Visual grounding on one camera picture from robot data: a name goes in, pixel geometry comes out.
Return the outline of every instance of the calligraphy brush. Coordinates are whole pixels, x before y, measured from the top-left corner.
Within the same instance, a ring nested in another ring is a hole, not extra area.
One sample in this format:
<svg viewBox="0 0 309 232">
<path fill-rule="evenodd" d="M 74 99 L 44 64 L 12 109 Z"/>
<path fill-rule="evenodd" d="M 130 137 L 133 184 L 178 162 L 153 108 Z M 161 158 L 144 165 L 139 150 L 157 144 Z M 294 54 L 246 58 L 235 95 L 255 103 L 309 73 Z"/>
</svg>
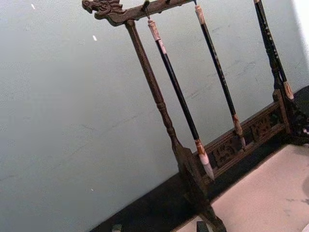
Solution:
<svg viewBox="0 0 309 232">
<path fill-rule="evenodd" d="M 148 10 L 147 10 L 147 6 L 148 5 L 149 5 L 149 1 L 146 0 L 145 3 L 144 3 L 143 8 L 146 11 L 147 16 L 148 16 L 148 26 L 150 28 L 150 31 L 151 31 L 153 37 L 154 37 L 155 43 L 156 43 L 156 45 L 157 45 L 157 47 L 159 49 L 161 58 L 162 58 L 162 60 L 164 62 L 166 70 L 167 70 L 167 72 L 169 74 L 170 80 L 171 80 L 171 82 L 173 84 L 173 87 L 175 89 L 175 92 L 176 92 L 176 95 L 178 97 L 179 103 L 180 103 L 180 105 L 182 107 L 183 113 L 184 113 L 185 118 L 186 118 L 186 120 L 188 122 L 190 131 L 192 133 L 192 136 L 194 138 L 195 144 L 197 146 L 197 152 L 198 152 L 199 158 L 200 158 L 200 160 L 201 160 L 201 162 L 203 164 L 204 170 L 207 173 L 207 175 L 212 180 L 214 180 L 214 174 L 213 174 L 213 170 L 212 170 L 211 164 L 209 162 L 208 155 L 207 155 L 207 153 L 205 151 L 205 148 L 204 148 L 204 145 L 202 144 L 202 142 L 201 142 L 201 140 L 199 138 L 199 135 L 197 133 L 197 129 L 196 129 L 195 124 L 193 122 L 193 119 L 191 117 L 189 108 L 188 108 L 188 106 L 187 106 L 187 104 L 185 102 L 183 93 L 182 93 L 181 88 L 179 86 L 179 83 L 177 81 L 175 72 L 173 70 L 171 62 L 170 62 L 169 57 L 167 55 L 166 49 L 165 49 L 165 47 L 163 45 L 163 42 L 161 40 L 161 37 L 159 35 L 159 32 L 158 32 L 158 29 L 156 27 L 155 22 L 152 19 L 150 19 L 150 17 L 149 17 Z"/>
<path fill-rule="evenodd" d="M 222 71 L 216 50 L 214 49 L 214 45 L 212 43 L 211 36 L 210 36 L 209 31 L 207 29 L 206 21 L 205 21 L 205 17 L 204 17 L 202 8 L 199 5 L 197 5 L 196 0 L 194 0 L 194 3 L 196 5 L 195 9 L 196 9 L 196 14 L 197 14 L 198 20 L 200 22 L 205 40 L 207 42 L 209 51 L 211 53 L 213 63 L 216 67 L 216 70 L 217 70 L 217 73 L 218 73 L 218 76 L 219 76 L 219 79 L 220 79 L 220 82 L 221 82 L 221 85 L 222 85 L 222 89 L 223 89 L 223 92 L 224 92 L 224 95 L 225 95 L 225 98 L 226 98 L 226 101 L 227 101 L 227 104 L 228 104 L 228 108 L 230 110 L 230 113 L 231 113 L 231 116 L 232 116 L 232 119 L 233 119 L 235 132 L 236 132 L 237 136 L 239 137 L 239 139 L 241 141 L 242 148 L 245 149 L 246 141 L 245 141 L 245 138 L 243 136 L 243 130 L 242 130 L 242 127 L 240 125 L 238 116 L 236 114 L 236 110 L 235 110 L 230 92 L 228 90 L 226 80 L 225 80 L 225 77 L 224 77 L 224 74 L 223 74 L 223 71 Z"/>
<path fill-rule="evenodd" d="M 254 5 L 255 5 L 255 9 L 256 9 L 256 13 L 258 15 L 258 20 L 259 23 L 261 25 L 261 33 L 262 35 L 265 37 L 266 43 L 269 44 L 269 46 L 271 47 L 270 52 L 272 53 L 272 58 L 274 58 L 274 60 L 276 61 L 276 64 L 279 68 L 279 73 L 280 76 L 282 78 L 283 81 L 283 86 L 284 86 L 284 90 L 286 93 L 286 96 L 290 99 L 290 100 L 294 100 L 294 95 L 293 92 L 291 90 L 291 87 L 286 79 L 274 40 L 272 39 L 269 27 L 268 27 L 268 23 L 267 23 L 267 19 L 266 19 L 266 15 L 264 12 L 264 8 L 263 8 L 263 4 L 261 0 L 254 0 Z"/>
</svg>

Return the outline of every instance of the carved wooden crossbar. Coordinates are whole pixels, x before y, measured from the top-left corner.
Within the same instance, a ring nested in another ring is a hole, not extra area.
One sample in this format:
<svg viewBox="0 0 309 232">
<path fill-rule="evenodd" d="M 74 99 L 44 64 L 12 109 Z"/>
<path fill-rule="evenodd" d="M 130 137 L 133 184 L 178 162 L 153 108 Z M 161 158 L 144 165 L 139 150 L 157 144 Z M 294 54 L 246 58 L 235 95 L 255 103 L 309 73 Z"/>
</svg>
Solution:
<svg viewBox="0 0 309 232">
<path fill-rule="evenodd" d="M 157 0 L 147 6 L 148 15 L 161 13 L 175 6 L 181 6 L 193 0 Z M 146 17 L 143 5 L 123 10 L 120 0 L 83 0 L 83 8 L 89 13 L 95 13 L 96 19 L 107 19 L 113 26 L 124 24 L 128 20 L 139 20 Z"/>
<path fill-rule="evenodd" d="M 160 13 L 191 1 L 193 0 L 156 0 L 149 4 L 148 14 Z M 226 229 L 223 222 L 214 213 L 207 197 L 207 188 L 211 180 L 207 177 L 199 161 L 197 152 L 193 154 L 189 148 L 183 147 L 179 142 L 160 87 L 136 30 L 135 20 L 146 17 L 143 5 L 130 9 L 122 9 L 120 0 L 83 0 L 82 5 L 90 13 L 96 11 L 96 19 L 107 19 L 113 26 L 125 24 L 150 91 L 171 139 L 172 150 L 189 194 L 189 200 L 195 206 L 197 212 L 200 213 L 202 219 L 212 226 L 214 232 L 225 232 Z M 286 131 L 287 134 L 290 133 L 290 124 L 287 118 L 284 100 L 282 99 L 282 93 L 282 87 L 276 89 L 273 93 L 274 102 L 242 123 L 245 140 L 247 141 L 245 150 L 241 149 L 241 144 L 235 134 L 235 130 L 226 132 L 205 146 L 207 153 L 210 155 L 216 178 L 274 135 L 281 131 Z"/>
</svg>

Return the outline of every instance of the gray wall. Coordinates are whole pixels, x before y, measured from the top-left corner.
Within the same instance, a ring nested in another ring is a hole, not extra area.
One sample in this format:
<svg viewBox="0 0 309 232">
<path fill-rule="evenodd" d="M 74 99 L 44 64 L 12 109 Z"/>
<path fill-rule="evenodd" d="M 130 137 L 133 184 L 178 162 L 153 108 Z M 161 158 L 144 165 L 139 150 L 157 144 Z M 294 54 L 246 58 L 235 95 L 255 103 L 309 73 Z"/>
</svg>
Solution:
<svg viewBox="0 0 309 232">
<path fill-rule="evenodd" d="M 273 90 L 253 2 L 200 2 L 244 120 L 272 101 Z M 264 2 L 296 91 L 309 80 L 292 3 Z M 1 1 L 0 8 L 1 232 L 88 231 L 177 172 L 125 27 L 95 20 L 80 0 Z M 194 5 L 153 19 L 208 143 L 232 123 Z M 194 149 L 146 19 L 137 28 L 177 135 Z"/>
<path fill-rule="evenodd" d="M 302 44 L 307 57 L 307 63 L 309 64 L 309 1 L 293 0 L 293 5 L 296 12 L 296 21 L 300 30 Z"/>
</svg>

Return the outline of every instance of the black brush handle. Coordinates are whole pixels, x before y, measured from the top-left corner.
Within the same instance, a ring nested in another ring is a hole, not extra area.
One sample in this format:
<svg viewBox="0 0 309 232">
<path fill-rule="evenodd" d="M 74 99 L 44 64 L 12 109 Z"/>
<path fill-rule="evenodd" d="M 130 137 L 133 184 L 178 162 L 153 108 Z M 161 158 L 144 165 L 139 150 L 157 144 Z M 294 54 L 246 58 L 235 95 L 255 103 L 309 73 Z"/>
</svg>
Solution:
<svg viewBox="0 0 309 232">
<path fill-rule="evenodd" d="M 279 71 L 278 63 L 276 62 L 275 54 L 272 51 L 273 49 L 272 49 L 271 44 L 269 42 L 269 37 L 267 36 L 267 32 L 266 32 L 267 25 L 265 24 L 265 21 L 263 19 L 263 13 L 261 11 L 261 8 L 258 5 L 258 2 L 256 2 L 256 0 L 255 0 L 254 3 L 255 3 L 254 5 L 255 5 L 255 11 L 256 11 L 257 19 L 258 19 L 260 30 L 261 30 L 261 33 L 262 33 L 264 46 L 265 46 L 266 53 L 267 53 L 267 56 L 268 56 L 268 59 L 269 59 L 271 71 L 272 71 L 272 74 L 274 76 L 274 81 L 275 81 L 274 89 L 280 89 L 283 83 L 282 83 L 282 80 L 280 78 L 280 71 Z"/>
<path fill-rule="evenodd" d="M 205 23 L 201 24 L 201 28 L 202 28 L 205 40 L 207 42 L 209 51 L 211 53 L 211 58 L 212 58 L 213 63 L 216 67 L 216 70 L 217 70 L 217 73 L 218 73 L 218 76 L 219 76 L 219 79 L 220 79 L 220 82 L 221 82 L 221 85 L 222 85 L 222 88 L 223 88 L 223 92 L 224 92 L 224 95 L 225 95 L 225 98 L 226 98 L 226 101 L 227 101 L 227 104 L 228 104 L 228 108 L 230 109 L 231 115 L 234 116 L 236 114 L 235 107 L 234 107 L 230 92 L 228 90 L 226 80 L 225 80 L 225 77 L 224 77 L 224 74 L 223 74 L 223 71 L 222 71 L 216 50 L 214 49 L 209 31 L 208 31 Z"/>
<path fill-rule="evenodd" d="M 160 52 L 160 55 L 161 55 L 161 58 L 164 62 L 164 65 L 165 65 L 165 68 L 166 70 L 168 71 L 168 74 L 169 74 L 169 78 L 173 84 L 173 87 L 175 89 L 175 92 L 176 92 L 176 95 L 177 95 L 177 98 L 179 100 L 179 103 L 183 109 L 183 113 L 184 113 L 184 116 L 188 122 L 188 125 L 189 125 L 189 128 L 190 128 L 190 131 L 192 133 L 192 136 L 194 138 L 194 140 L 197 140 L 199 139 L 199 135 L 197 133 L 197 129 L 195 127 L 195 124 L 193 122 L 193 119 L 191 117 L 191 114 L 190 114 L 190 111 L 189 111 L 189 108 L 187 106 L 187 103 L 185 102 L 185 99 L 184 99 L 184 96 L 183 96 L 183 93 L 182 93 L 182 90 L 179 86 L 179 83 L 178 83 L 178 80 L 176 78 L 176 75 L 175 75 L 175 72 L 173 70 L 173 67 L 170 63 L 170 60 L 169 60 L 169 57 L 166 53 L 166 49 L 162 43 L 162 40 L 159 39 L 159 40 L 156 40 L 155 41 L 158 49 L 159 49 L 159 52 Z"/>
<path fill-rule="evenodd" d="M 278 51 L 277 51 L 276 46 L 275 46 L 275 42 L 274 42 L 274 40 L 271 36 L 270 30 L 269 30 L 269 27 L 268 27 L 268 22 L 267 22 L 267 19 L 266 19 L 266 15 L 265 15 L 265 11 L 264 11 L 262 1 L 261 0 L 254 0 L 254 5 L 255 5 L 256 11 L 258 13 L 258 18 L 259 18 L 260 24 L 262 24 L 262 28 L 263 28 L 262 34 L 264 34 L 264 36 L 266 37 L 267 43 L 269 43 L 269 46 L 271 47 L 272 57 L 273 57 L 273 59 L 275 59 L 275 61 L 277 63 L 277 66 L 279 68 L 279 72 L 280 72 L 282 80 L 283 80 L 283 82 L 286 82 L 287 79 L 286 79 L 286 76 L 285 76 L 279 55 L 278 55 Z"/>
</svg>

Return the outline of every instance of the hook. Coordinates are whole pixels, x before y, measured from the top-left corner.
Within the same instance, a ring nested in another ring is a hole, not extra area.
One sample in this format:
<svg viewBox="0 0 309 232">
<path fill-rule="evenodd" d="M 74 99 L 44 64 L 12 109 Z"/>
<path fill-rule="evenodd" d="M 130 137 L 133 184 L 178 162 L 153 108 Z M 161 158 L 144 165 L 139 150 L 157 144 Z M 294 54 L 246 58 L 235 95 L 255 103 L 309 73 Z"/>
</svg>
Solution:
<svg viewBox="0 0 309 232">
<path fill-rule="evenodd" d="M 150 16 L 149 16 L 149 12 L 148 12 L 148 6 L 149 6 L 150 2 L 149 0 L 146 0 L 143 4 L 143 11 L 145 11 L 146 15 L 147 15 L 147 18 L 150 19 Z"/>
</svg>

